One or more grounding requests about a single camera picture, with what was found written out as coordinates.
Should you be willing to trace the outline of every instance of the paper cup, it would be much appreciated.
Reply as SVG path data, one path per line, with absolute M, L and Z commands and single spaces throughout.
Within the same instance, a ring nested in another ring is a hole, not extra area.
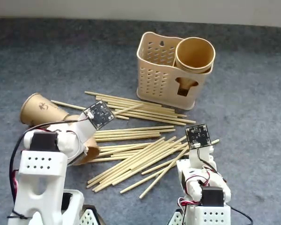
M 23 104 L 20 120 L 29 126 L 63 120 L 69 113 L 44 98 L 41 94 L 31 95 Z
M 79 115 L 69 115 L 65 118 L 65 120 L 77 120 L 78 118 Z M 75 163 L 75 165 L 82 165 L 88 163 L 90 160 L 95 159 L 100 153 L 99 147 L 94 137 L 89 138 L 84 143 L 84 145 L 89 148 L 87 155 L 82 160 Z
M 195 74 L 206 72 L 215 59 L 212 44 L 199 37 L 189 37 L 179 42 L 175 52 L 178 68 Z

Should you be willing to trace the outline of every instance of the beige plastic basket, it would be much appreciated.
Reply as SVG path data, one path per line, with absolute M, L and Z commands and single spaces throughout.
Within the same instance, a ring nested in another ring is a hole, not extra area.
M 153 32 L 143 34 L 137 50 L 139 98 L 185 110 L 193 108 L 213 65 L 203 74 L 192 74 L 174 67 L 176 46 L 181 40 L 183 39 L 165 37 Z M 178 94 L 180 84 L 176 79 L 180 77 L 191 78 L 197 82 L 186 96 Z

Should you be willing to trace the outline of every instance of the white wall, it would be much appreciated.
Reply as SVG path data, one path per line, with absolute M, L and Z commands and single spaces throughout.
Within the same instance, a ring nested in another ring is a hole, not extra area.
M 281 27 L 281 0 L 0 0 L 0 16 L 129 19 Z

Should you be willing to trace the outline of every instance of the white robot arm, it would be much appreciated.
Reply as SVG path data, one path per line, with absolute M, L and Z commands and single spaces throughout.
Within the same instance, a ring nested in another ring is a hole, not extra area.
M 64 183 L 67 166 L 86 155 L 84 143 L 112 119 L 113 114 L 100 101 L 71 125 L 63 122 L 25 134 L 26 150 L 21 155 L 19 180 L 14 186 L 15 206 L 8 225 L 100 224 L 96 211 L 83 207 L 83 194 L 64 190 Z
M 214 148 L 207 127 L 205 124 L 189 127 L 186 134 L 190 145 L 189 158 L 177 161 L 179 181 L 185 196 L 178 199 L 181 213 L 175 212 L 168 224 L 230 225 L 227 203 L 231 200 L 231 191 L 217 172 L 214 158 L 210 155 Z

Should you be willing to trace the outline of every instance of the circuit board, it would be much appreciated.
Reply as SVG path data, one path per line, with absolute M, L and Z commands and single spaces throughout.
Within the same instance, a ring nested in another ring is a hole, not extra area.
M 200 148 L 211 145 L 206 124 L 187 127 L 185 132 L 190 149 L 195 149 L 197 143 L 200 143 Z
M 97 130 L 103 127 L 105 124 L 109 123 L 114 118 L 111 110 L 102 101 L 96 102 L 94 105 L 87 108 L 83 112 L 86 116 L 89 117 L 89 113 L 93 115 L 93 118 L 90 117 L 90 122 Z

